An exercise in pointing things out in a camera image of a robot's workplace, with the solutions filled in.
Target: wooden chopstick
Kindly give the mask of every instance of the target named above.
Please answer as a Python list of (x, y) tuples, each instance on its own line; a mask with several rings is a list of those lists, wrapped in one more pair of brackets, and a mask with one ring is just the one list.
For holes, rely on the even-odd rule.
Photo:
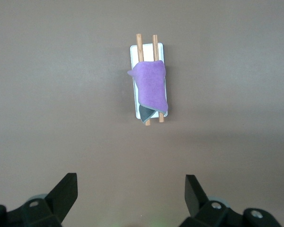
[[(153, 49), (153, 60), (158, 61), (159, 60), (159, 49), (158, 49), (158, 36), (153, 35), (152, 36), (152, 49)], [(164, 122), (164, 114), (159, 112), (159, 122)]]
[[(139, 60), (139, 62), (141, 62), (141, 61), (144, 61), (142, 35), (137, 34), (136, 38), (137, 38), (138, 60)], [(150, 124), (151, 124), (151, 120), (148, 119), (145, 122), (145, 125), (149, 126)]]

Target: silver bolt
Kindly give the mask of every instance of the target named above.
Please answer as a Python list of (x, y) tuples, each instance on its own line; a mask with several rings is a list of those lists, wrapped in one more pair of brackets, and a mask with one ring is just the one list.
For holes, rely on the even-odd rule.
[(29, 207), (35, 207), (38, 206), (39, 202), (38, 201), (33, 201), (29, 204)]
[(254, 216), (255, 218), (263, 218), (263, 215), (257, 210), (253, 210), (251, 212), (251, 215)]
[(221, 204), (219, 204), (219, 203), (217, 203), (217, 202), (213, 202), (213, 203), (212, 203), (212, 207), (215, 208), (215, 209), (217, 209), (217, 210), (219, 210), (219, 209), (222, 208)]

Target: cloth draped over sticks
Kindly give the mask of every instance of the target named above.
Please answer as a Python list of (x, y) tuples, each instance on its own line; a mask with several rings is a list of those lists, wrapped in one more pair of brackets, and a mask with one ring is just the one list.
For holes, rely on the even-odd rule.
[(127, 72), (138, 87), (139, 112), (142, 122), (156, 111), (165, 114), (168, 104), (165, 97), (165, 66), (163, 61), (141, 61)]

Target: black bracket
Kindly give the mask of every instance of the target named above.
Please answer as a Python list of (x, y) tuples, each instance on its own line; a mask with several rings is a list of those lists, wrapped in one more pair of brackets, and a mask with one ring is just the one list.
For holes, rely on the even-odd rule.
[(0, 205), (0, 227), (61, 227), (77, 197), (77, 174), (68, 173), (44, 199), (29, 200), (10, 212)]
[(249, 208), (243, 215), (210, 201), (194, 175), (186, 175), (185, 202), (190, 214), (180, 227), (281, 227), (267, 211)]

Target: white tray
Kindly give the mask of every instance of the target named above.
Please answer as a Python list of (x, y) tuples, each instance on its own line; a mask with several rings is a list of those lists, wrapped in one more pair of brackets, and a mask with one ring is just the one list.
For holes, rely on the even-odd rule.
[[(159, 50), (159, 60), (162, 60), (164, 62), (164, 55), (163, 55), (163, 44), (158, 43), (158, 50)], [(138, 60), (138, 49), (137, 45), (133, 45), (130, 48), (131, 52), (131, 61), (132, 61), (132, 68), (139, 62)], [(153, 50), (152, 50), (152, 44), (143, 44), (143, 55), (144, 55), (144, 61), (153, 61)], [(166, 82), (164, 79), (164, 86), (165, 86), (165, 98), (166, 98)], [(136, 107), (136, 117), (138, 119), (141, 119), (140, 112), (139, 112), (139, 102), (138, 102), (138, 87), (133, 79), (133, 93), (134, 93), (134, 103)], [(158, 118), (159, 113), (156, 112), (151, 118)]]

